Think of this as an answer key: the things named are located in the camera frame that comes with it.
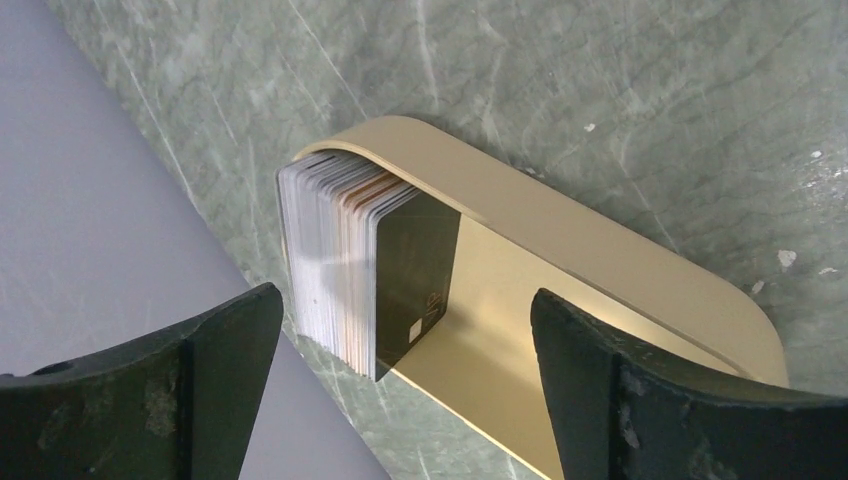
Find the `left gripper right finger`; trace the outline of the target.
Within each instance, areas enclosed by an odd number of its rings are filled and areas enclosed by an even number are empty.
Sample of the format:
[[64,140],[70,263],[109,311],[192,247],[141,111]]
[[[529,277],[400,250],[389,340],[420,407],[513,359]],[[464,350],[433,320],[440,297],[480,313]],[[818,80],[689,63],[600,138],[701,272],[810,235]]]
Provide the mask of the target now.
[[568,479],[843,479],[847,401],[727,374],[547,289],[532,336]]

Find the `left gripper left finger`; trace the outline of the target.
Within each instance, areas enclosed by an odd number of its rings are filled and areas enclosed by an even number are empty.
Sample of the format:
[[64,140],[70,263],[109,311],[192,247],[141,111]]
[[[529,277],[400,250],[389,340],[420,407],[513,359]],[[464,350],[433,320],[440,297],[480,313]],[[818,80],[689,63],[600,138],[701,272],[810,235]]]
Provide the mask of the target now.
[[281,334],[271,283],[86,356],[1,378],[5,479],[236,479]]

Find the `gold metal card tray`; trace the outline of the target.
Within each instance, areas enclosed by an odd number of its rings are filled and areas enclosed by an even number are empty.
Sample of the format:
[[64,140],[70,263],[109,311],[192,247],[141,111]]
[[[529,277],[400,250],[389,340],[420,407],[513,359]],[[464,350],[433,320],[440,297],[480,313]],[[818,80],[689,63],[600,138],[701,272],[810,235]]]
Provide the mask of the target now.
[[788,385],[781,340],[745,293],[450,134],[384,116],[306,152],[328,149],[459,212],[446,314],[395,371],[541,477],[563,472],[529,320],[540,289],[693,362]]

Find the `stack of credit cards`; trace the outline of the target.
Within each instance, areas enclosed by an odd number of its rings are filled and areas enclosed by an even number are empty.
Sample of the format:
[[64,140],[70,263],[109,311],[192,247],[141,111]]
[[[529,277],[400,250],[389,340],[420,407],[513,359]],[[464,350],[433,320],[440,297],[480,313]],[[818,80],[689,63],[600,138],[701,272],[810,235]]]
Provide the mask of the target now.
[[343,150],[276,184],[298,334],[380,380],[447,311],[459,212]]

